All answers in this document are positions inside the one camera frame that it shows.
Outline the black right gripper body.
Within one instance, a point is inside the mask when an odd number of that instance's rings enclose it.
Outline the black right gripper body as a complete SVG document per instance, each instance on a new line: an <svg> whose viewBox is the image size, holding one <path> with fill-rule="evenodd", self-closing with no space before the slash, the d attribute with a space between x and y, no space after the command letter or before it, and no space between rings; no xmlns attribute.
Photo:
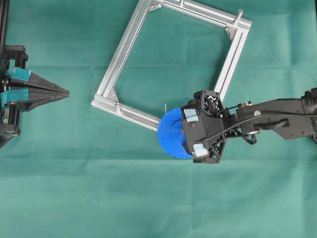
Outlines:
<svg viewBox="0 0 317 238"><path fill-rule="evenodd" d="M238 135L229 129L238 118L223 107L218 92L202 90L193 97L181 108L183 147L195 163L219 163L227 139Z"/></svg>

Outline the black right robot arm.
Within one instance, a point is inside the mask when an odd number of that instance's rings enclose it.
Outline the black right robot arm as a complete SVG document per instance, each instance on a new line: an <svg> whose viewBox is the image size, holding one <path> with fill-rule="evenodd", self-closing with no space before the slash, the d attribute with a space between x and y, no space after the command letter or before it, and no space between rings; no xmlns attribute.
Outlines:
<svg viewBox="0 0 317 238"><path fill-rule="evenodd" d="M242 103L230 113L220 93L203 90L181 108L185 151L195 163L219 163L226 142L242 138L253 145L257 134L272 130L284 139L317 138L317 90L300 99L277 99L264 103Z"/></svg>

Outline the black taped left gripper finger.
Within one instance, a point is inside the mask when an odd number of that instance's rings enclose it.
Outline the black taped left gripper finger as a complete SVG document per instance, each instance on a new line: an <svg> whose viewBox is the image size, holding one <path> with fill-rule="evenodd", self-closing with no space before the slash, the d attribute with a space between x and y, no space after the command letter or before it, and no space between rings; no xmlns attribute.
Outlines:
<svg viewBox="0 0 317 238"><path fill-rule="evenodd" d="M68 90L51 83L30 70L14 67L5 72L11 87L36 88L55 92L68 92Z"/></svg>
<svg viewBox="0 0 317 238"><path fill-rule="evenodd" d="M57 92L42 89L15 89L0 93L0 104L17 106L22 112L28 112L38 106L69 97L69 92Z"/></svg>

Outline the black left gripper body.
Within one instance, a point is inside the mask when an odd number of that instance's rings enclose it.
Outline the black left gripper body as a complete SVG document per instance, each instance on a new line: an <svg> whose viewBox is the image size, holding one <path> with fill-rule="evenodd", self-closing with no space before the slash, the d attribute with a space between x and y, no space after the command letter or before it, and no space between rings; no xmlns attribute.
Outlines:
<svg viewBox="0 0 317 238"><path fill-rule="evenodd" d="M0 47L0 140L9 141L20 135L20 110L16 103L26 95L24 90L13 92L10 76L16 67L25 69L28 55L24 46L10 45Z"/></svg>

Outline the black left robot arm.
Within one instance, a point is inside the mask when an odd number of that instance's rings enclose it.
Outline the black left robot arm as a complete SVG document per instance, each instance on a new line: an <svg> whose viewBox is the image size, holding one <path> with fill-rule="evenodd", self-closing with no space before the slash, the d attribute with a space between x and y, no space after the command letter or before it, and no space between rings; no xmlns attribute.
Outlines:
<svg viewBox="0 0 317 238"><path fill-rule="evenodd" d="M20 116L38 106L69 97L69 91L26 69L23 45L7 45L5 34L9 1L0 2L0 145L21 131Z"/></svg>

